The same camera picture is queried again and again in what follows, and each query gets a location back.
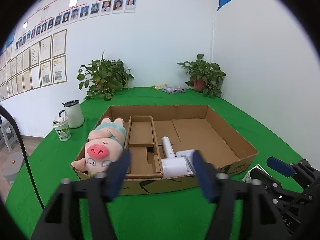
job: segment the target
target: pink nose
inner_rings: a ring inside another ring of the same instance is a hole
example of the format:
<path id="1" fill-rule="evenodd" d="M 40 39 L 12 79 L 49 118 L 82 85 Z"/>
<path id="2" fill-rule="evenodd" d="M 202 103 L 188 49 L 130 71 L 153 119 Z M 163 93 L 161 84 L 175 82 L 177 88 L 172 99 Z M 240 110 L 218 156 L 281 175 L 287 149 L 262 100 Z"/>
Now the pink nose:
<path id="1" fill-rule="evenodd" d="M 94 159 L 102 159 L 109 156 L 109 149 L 101 144 L 93 144 L 87 149 L 87 153 Z"/>

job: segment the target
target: paper cup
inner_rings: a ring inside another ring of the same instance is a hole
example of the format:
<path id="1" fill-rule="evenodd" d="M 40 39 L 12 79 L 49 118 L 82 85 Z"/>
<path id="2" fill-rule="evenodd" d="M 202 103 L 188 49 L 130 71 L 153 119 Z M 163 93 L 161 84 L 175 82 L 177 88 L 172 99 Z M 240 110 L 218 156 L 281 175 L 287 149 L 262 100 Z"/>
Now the paper cup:
<path id="1" fill-rule="evenodd" d="M 163 177 L 172 178 L 188 174 L 187 163 L 184 157 L 161 159 Z"/>
<path id="2" fill-rule="evenodd" d="M 70 128 L 68 125 L 68 117 L 66 116 L 65 121 L 60 123 L 52 123 L 54 129 L 56 130 L 57 135 L 59 136 L 60 141 L 64 142 L 70 139 Z"/>

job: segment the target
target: plush pig toy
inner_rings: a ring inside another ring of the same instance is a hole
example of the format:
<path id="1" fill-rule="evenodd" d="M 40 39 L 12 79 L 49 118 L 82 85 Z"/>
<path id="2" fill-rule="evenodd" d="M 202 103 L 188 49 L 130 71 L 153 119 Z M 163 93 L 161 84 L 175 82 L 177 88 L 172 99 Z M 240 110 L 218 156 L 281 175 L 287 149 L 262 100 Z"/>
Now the plush pig toy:
<path id="1" fill-rule="evenodd" d="M 89 133 L 89 142 L 85 144 L 85 157 L 71 165 L 78 171 L 93 174 L 105 171 L 111 162 L 118 160 L 122 154 L 126 131 L 123 119 L 111 122 L 104 118 L 95 130 Z"/>

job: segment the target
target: table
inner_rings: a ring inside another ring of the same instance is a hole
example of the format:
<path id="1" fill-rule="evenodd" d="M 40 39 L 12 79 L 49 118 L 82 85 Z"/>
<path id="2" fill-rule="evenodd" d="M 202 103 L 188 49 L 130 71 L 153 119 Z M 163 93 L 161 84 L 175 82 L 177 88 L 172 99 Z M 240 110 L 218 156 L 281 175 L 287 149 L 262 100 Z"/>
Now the table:
<path id="1" fill-rule="evenodd" d="M 110 105 L 209 105 L 259 151 L 250 168 L 260 164 L 284 188 L 302 192 L 291 178 L 269 169 L 266 160 L 275 156 L 287 163 L 301 157 L 273 132 L 221 98 L 203 97 L 187 90 L 183 94 L 167 94 L 152 88 L 133 88 L 116 93 L 113 101 L 90 99 L 81 104 L 84 125 L 71 130 L 71 138 L 61 142 L 52 130 L 29 158 L 39 194 L 46 205 L 61 179 L 78 180 L 69 164 L 76 158 L 88 133 Z M 233 179 L 241 180 L 245 172 Z M 41 215 L 41 208 L 24 166 L 7 197 L 6 207 L 27 237 L 31 237 Z M 235 219 L 230 239 L 238 238 L 242 202 L 235 205 Z M 81 222 L 85 239 L 92 239 L 87 200 L 80 201 Z M 154 195 L 119 196 L 108 204 L 118 239 L 204 239 L 212 218 L 213 204 L 207 203 L 199 188 Z"/>

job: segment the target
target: plant pot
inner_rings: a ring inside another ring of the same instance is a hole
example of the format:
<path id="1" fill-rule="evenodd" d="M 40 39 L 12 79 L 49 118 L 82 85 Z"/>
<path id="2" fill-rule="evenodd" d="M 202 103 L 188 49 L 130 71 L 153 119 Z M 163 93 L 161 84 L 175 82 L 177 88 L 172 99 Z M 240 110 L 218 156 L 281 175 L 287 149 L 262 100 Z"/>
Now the plant pot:
<path id="1" fill-rule="evenodd" d="M 206 86 L 206 83 L 201 78 L 199 78 L 198 80 L 194 81 L 193 90 L 202 93 Z"/>

